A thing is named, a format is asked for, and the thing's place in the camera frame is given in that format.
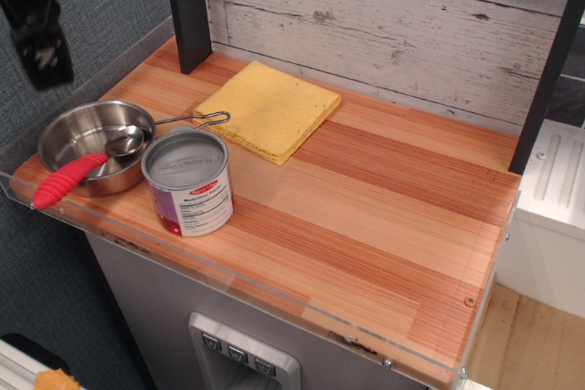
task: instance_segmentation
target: screw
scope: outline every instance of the screw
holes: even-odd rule
[[[37,22],[37,20],[38,20],[38,16],[35,13],[30,13],[27,16],[26,23],[27,23],[27,25],[32,26]]]
[[[477,300],[475,300],[473,297],[466,297],[463,302],[465,303],[465,306],[467,306],[468,308],[473,308]]]

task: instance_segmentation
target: orange object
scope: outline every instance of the orange object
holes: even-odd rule
[[[61,369],[39,372],[33,390],[80,390],[80,385]]]

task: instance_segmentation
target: black clamp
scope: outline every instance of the black clamp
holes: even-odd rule
[[[71,83],[73,66],[59,24],[57,0],[0,0],[16,52],[33,86],[44,90]]]

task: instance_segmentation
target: gray fabric wall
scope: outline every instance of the gray fabric wall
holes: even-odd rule
[[[72,85],[37,92],[0,13],[0,171],[12,173],[57,114],[96,100],[172,35],[168,0],[59,0]],[[149,388],[82,233],[0,195],[0,335],[19,332],[90,390]]]

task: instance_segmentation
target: yellow sponge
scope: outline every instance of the yellow sponge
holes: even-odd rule
[[[283,164],[340,100],[337,93],[252,61],[194,113],[229,112],[229,122],[209,129],[260,157]]]
[[[80,385],[61,369],[39,372],[33,390],[80,390]]]

